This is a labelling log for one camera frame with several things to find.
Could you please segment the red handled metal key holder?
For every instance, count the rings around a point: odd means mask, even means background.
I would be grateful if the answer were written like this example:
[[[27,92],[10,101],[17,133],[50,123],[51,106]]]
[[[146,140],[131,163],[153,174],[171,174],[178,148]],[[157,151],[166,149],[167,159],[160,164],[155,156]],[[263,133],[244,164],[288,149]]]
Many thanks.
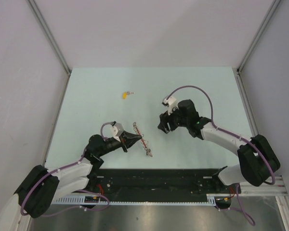
[[[134,129],[134,131],[135,131],[135,133],[137,134],[137,135],[140,135],[141,136],[141,144],[142,144],[142,146],[143,146],[143,149],[144,149],[144,151],[145,151],[145,154],[146,154],[146,156],[149,156],[149,157],[152,157],[153,155],[152,155],[152,152],[151,152],[151,149],[149,148],[149,146],[148,146],[148,142],[144,139],[144,135],[143,135],[143,133],[139,130],[139,127],[138,127],[138,125],[137,125],[137,123],[136,122],[133,122],[133,129]]]

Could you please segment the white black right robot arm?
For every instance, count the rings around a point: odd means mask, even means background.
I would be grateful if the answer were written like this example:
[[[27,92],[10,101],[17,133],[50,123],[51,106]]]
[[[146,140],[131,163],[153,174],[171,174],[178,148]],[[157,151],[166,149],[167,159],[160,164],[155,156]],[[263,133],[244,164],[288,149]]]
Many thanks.
[[[213,189],[224,193],[230,185],[248,182],[253,186],[268,184],[268,178],[280,169],[280,162],[267,138],[263,135],[245,138],[214,125],[213,120],[199,116],[191,100],[177,101],[174,97],[163,100],[168,109],[159,116],[158,129],[164,133],[186,128],[193,138],[213,142],[235,154],[239,163],[222,167],[214,175]]]

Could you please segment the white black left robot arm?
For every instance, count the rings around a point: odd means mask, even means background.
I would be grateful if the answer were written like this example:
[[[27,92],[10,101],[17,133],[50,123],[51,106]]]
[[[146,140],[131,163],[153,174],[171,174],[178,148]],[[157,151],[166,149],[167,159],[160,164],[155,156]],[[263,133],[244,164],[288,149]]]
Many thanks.
[[[80,190],[94,191],[97,181],[89,175],[103,164],[101,157],[117,149],[126,153],[141,138],[126,131],[117,138],[103,139],[101,135],[92,135],[80,160],[53,170],[42,165],[33,167],[15,191],[20,214],[38,218],[60,197]]]

